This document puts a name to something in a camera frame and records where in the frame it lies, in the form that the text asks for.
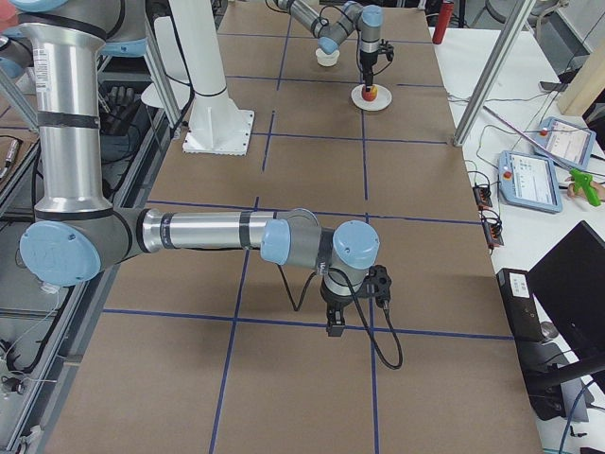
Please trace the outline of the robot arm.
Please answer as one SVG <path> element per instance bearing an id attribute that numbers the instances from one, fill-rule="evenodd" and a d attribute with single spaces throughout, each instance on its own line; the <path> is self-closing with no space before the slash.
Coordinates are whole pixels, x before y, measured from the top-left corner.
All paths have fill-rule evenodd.
<path id="1" fill-rule="evenodd" d="M 327 332 L 339 335 L 343 310 L 371 298 L 385 270 L 379 237 L 361 221 L 336 229 L 305 209 L 288 212 L 162 213 L 117 209 L 103 195 L 96 60 L 124 45 L 148 48 L 141 1 L 19 1 L 19 27 L 30 40 L 43 159 L 43 197 L 20 240 L 30 271 L 71 287 L 142 253 L 159 250 L 256 250 L 278 266 L 309 269 L 322 279 Z"/>
<path id="2" fill-rule="evenodd" d="M 274 1 L 277 9 L 288 13 L 304 26 L 317 40 L 319 48 L 327 55 L 339 50 L 340 45 L 354 32 L 358 34 L 358 65 L 362 75 L 364 92 L 369 93 L 374 85 L 374 66 L 380 55 L 393 60 L 392 45 L 382 38 L 383 10 L 376 5 L 362 6 L 348 1 L 340 8 L 339 18 L 329 19 L 300 0 Z"/>

